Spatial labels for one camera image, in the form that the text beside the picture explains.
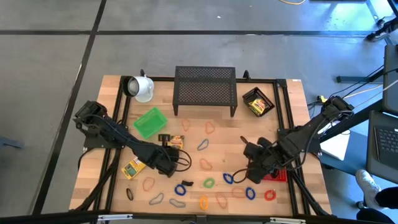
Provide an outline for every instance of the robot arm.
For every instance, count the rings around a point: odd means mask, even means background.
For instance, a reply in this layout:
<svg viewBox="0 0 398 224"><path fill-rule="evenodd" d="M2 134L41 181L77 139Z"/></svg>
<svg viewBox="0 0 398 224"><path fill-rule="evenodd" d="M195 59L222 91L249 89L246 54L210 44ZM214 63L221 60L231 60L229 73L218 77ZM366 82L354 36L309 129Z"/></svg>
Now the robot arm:
<svg viewBox="0 0 398 224"><path fill-rule="evenodd" d="M76 127L86 136L101 136L108 142L128 146L145 165L158 169L159 173L167 177L173 175L177 168L177 150L138 140L124 126L115 123L106 112L103 105L87 101L73 120Z"/></svg>

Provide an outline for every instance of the wooden table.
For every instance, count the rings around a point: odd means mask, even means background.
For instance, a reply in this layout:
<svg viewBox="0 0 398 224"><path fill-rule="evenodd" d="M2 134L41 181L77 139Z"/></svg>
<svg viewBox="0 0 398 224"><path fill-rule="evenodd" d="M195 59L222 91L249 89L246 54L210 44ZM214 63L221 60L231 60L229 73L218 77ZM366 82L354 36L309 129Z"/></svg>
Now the wooden table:
<svg viewBox="0 0 398 224"><path fill-rule="evenodd" d="M112 114L114 102L118 92L120 76L105 75L102 81L101 89L98 95L98 102L108 109L108 114ZM303 86L300 80L287 80L289 97L293 112L295 125L305 124L309 120L307 104L304 97ZM150 213L177 213L177 214L213 214L213 215L278 215L291 216L290 197L288 185L285 182L262 181L260 184L254 184L250 180L245 180L240 184L229 185L223 180L223 173L232 174L238 169L245 168L248 160L243 155L244 143L240 136L244 136L251 142L257 142L259 137L275 141L277 138L276 130L278 128L278 119L276 109L272 109L261 118L253 115L247 108L241 96L255 86L259 87L269 99L275 103L273 87L271 84L263 83L237 83L238 108L235 116L230 117L229 108L224 106L180 106L178 116L174 116L172 98L173 82L155 82L154 97L148 103L139 103L135 99L131 100L130 112L127 119L127 125L131 134L142 139L141 135L134 129L133 122L153 107L158 107L167 117L168 123L160 133L171 135L182 134L185 136L184 150L192 157L192 167L186 172L176 172L171 178L159 175L157 170L146 167L132 180L127 180L120 168L133 160L135 156L129 148L124 148L121 153L119 169L114 189L112 212L150 212ZM284 115L285 125L287 125L287 116L284 107L283 93L279 91ZM119 118L122 116L124 108L124 98L121 101ZM190 121L188 131L183 130L182 119ZM212 122L215 125L215 131L211 134L205 132L205 123ZM204 139L209 140L209 146L202 151L197 151L198 145ZM157 135L152 136L146 141L160 144L157 141ZM84 198L88 196L93 187L97 184L100 169L102 165L104 149L94 149L89 152L82 160L78 172L75 189L73 192L70 208L79 206ZM204 158L213 166L212 170L205 171L200 168L199 160ZM317 158L311 154L307 155L307 160L303 165L305 183L311 191L314 198L329 213L330 204L326 192L325 182L323 180L322 169ZM236 176L241 179L244 173ZM142 183L146 177L155 179L154 187L145 192L142 189ZM211 189L204 188L203 181L208 177L215 179L215 186ZM182 180L194 181L192 187L187 188L185 196L178 196L174 193L174 188ZM129 201L126 196L126 188L129 187L134 200ZM231 190L233 187L252 187L256 191L256 198L248 200L245 198L233 197ZM277 193L273 201L265 201L264 193L266 190L274 189ZM100 208L104 208L108 184L105 185ZM149 205L149 201L160 192L164 194L162 203L158 205ZM216 193L224 195L228 201L226 209L222 209L216 201ZM302 201L299 189L295 188L298 209L303 213ZM203 211L199 206L199 199L202 195L209 198L209 209ZM186 203L185 208L176 208L169 204L169 200L174 198Z"/></svg>

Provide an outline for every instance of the gray floor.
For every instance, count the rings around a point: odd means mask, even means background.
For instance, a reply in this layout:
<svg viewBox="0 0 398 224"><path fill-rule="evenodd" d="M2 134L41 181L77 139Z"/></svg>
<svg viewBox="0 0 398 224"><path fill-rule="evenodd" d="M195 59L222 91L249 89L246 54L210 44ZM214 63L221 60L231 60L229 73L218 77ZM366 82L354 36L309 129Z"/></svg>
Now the gray floor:
<svg viewBox="0 0 398 224"><path fill-rule="evenodd" d="M372 0L382 16L386 1ZM0 29L91 29L100 1L0 0ZM108 0L100 30L374 30L363 2L278 0ZM28 212L48 151L75 81L88 37L0 35L0 136L26 147L0 150L0 216ZM347 87L338 75L367 75L383 63L385 42L354 37L297 36L97 36L76 108L95 100L103 75L172 76L176 65L233 66L252 77L300 78L305 96L329 96ZM349 99L353 105L375 93ZM366 124L353 130L366 134ZM83 136L70 124L44 212L66 211L77 173ZM353 176L324 170L333 213L355 218L363 195ZM393 186L376 179L383 187ZM385 210L398 222L398 214Z"/></svg>

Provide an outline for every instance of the white shoe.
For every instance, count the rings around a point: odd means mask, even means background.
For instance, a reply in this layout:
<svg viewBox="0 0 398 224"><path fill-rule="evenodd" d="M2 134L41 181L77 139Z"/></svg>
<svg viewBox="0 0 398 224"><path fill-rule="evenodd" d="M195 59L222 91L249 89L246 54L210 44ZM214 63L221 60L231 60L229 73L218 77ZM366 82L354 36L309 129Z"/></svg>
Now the white shoe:
<svg viewBox="0 0 398 224"><path fill-rule="evenodd" d="M383 207L376 201L376 195L381 191L380 187L374 182L371 175L366 170L358 170L355 173L355 179L365 196L366 205L369 208L382 210Z"/></svg>

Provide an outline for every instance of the green basket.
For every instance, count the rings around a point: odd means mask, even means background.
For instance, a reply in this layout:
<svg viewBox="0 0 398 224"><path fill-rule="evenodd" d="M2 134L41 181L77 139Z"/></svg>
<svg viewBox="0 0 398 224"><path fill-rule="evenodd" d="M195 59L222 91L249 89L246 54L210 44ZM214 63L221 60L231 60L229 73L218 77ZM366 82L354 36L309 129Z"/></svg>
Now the green basket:
<svg viewBox="0 0 398 224"><path fill-rule="evenodd" d="M144 139L156 134L167 124L167 118L156 107L146 112L136 122L134 127L138 130Z"/></svg>

